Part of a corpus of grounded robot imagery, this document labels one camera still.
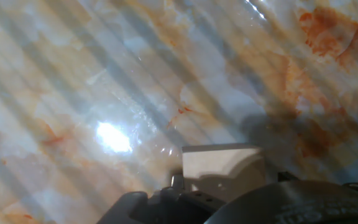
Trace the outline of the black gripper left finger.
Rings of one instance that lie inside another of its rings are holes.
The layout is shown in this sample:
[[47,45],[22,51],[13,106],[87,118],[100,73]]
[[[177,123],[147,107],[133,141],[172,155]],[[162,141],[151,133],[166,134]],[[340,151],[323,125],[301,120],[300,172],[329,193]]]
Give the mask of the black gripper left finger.
[[97,224],[200,224],[226,203],[201,191],[187,191],[183,175],[172,177],[171,186],[148,196],[128,192]]

